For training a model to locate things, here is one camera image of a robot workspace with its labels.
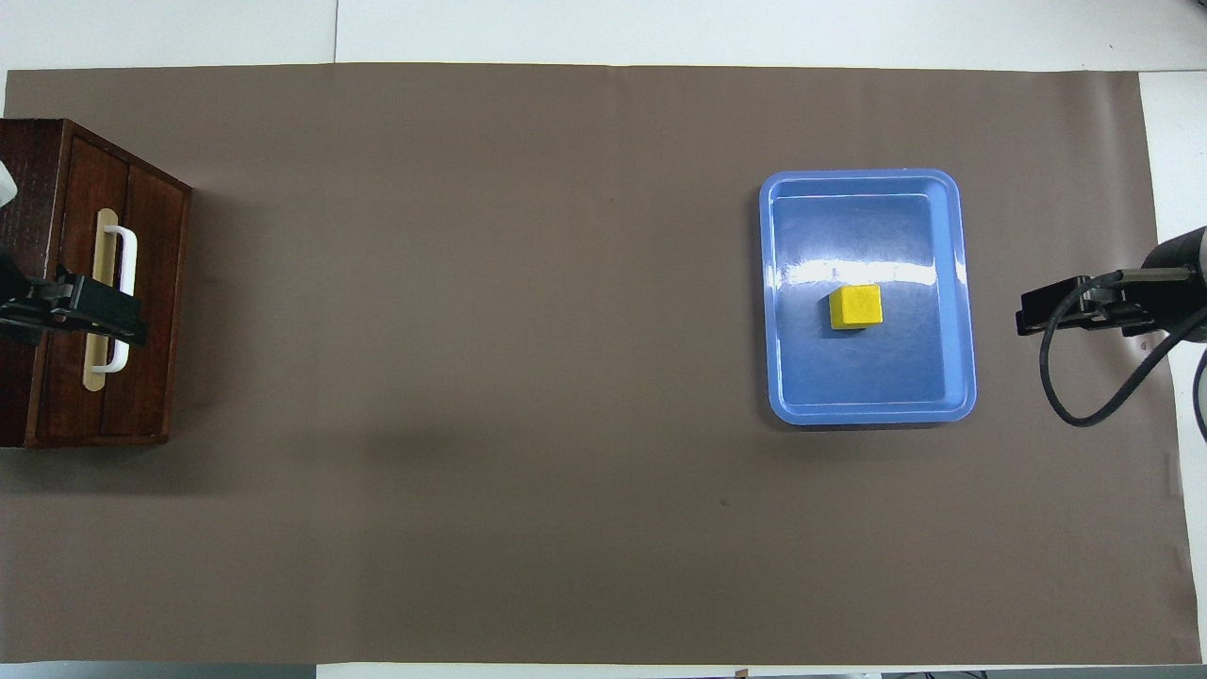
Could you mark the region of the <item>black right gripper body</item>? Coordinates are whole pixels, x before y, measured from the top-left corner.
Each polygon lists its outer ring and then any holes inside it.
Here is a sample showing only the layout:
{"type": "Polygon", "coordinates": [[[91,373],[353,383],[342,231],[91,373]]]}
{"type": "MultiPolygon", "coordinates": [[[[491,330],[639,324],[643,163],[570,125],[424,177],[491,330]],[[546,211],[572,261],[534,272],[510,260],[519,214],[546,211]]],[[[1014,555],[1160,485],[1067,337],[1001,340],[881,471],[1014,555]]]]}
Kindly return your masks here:
{"type": "Polygon", "coordinates": [[[1182,282],[1151,283],[1145,293],[1145,308],[1164,330],[1172,332],[1206,305],[1205,227],[1171,238],[1151,248],[1145,268],[1184,267],[1190,279],[1182,282]]]}

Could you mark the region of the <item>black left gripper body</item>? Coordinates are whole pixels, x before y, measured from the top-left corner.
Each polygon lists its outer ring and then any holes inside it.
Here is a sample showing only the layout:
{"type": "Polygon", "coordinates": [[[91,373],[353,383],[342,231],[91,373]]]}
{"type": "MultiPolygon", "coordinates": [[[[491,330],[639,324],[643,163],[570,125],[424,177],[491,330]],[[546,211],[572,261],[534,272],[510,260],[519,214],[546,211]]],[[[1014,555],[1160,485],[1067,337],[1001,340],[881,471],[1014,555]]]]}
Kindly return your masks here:
{"type": "Polygon", "coordinates": [[[8,250],[1,250],[1,335],[13,343],[34,344],[29,293],[31,283],[14,262],[8,250]]]}

